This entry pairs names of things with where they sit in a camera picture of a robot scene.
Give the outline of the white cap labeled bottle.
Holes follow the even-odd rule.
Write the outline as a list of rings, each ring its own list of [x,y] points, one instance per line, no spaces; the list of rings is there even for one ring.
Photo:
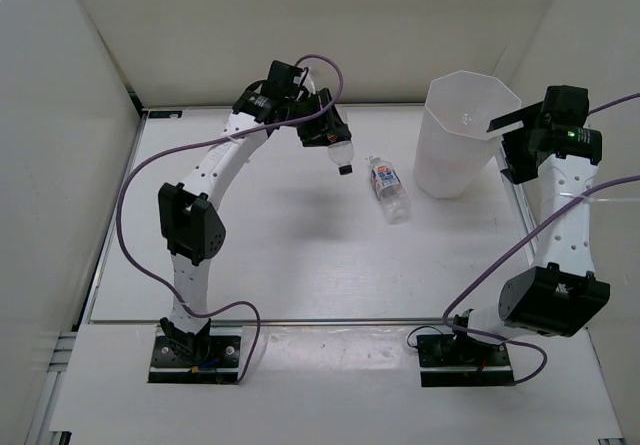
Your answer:
[[[392,163],[371,156],[368,164],[371,186],[387,221],[391,224],[407,221],[411,202]]]

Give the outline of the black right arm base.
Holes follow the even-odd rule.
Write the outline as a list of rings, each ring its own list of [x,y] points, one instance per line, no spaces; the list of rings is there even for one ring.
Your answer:
[[[504,345],[445,333],[432,325],[412,330],[406,342],[418,354],[423,388],[500,387],[515,381]]]

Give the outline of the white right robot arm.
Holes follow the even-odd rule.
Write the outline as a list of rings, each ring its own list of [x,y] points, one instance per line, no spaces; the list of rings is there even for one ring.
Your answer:
[[[521,125],[503,135],[504,172],[513,184],[539,180],[542,229],[532,266],[506,281],[497,304],[454,319],[449,352],[458,363],[476,362],[485,343],[571,337],[607,304],[610,286],[596,278],[590,249],[586,194],[602,136],[586,128],[588,111],[585,97],[545,98],[490,122],[490,131]]]

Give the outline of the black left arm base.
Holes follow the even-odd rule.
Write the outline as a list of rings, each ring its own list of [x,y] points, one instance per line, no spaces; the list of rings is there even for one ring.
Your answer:
[[[156,330],[147,382],[232,385],[240,376],[242,330],[204,326],[184,332],[167,318]]]

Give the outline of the white octagonal plastic bin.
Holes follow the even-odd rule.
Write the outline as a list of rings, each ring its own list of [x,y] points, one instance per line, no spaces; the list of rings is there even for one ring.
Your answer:
[[[519,110],[520,98],[496,77],[456,71],[430,83],[414,161],[417,185],[438,199],[459,197],[496,155],[490,122]]]

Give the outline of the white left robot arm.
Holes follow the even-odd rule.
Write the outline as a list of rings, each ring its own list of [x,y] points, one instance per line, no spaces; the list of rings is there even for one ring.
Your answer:
[[[220,204],[241,168],[282,126],[296,128],[305,147],[328,148],[340,174],[351,173],[351,133],[331,92],[307,86],[283,91],[262,84],[245,90],[233,105],[223,143],[211,146],[182,181],[165,183],[159,190],[160,228],[171,255],[174,295],[160,327],[172,352],[189,366],[214,357],[205,308],[211,262],[226,237]]]

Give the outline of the black cap small bottle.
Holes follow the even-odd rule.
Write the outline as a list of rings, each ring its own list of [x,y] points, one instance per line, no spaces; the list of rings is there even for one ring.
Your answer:
[[[336,142],[327,147],[329,159],[337,166],[341,176],[349,175],[353,172],[352,161],[354,160],[354,147],[350,140]]]

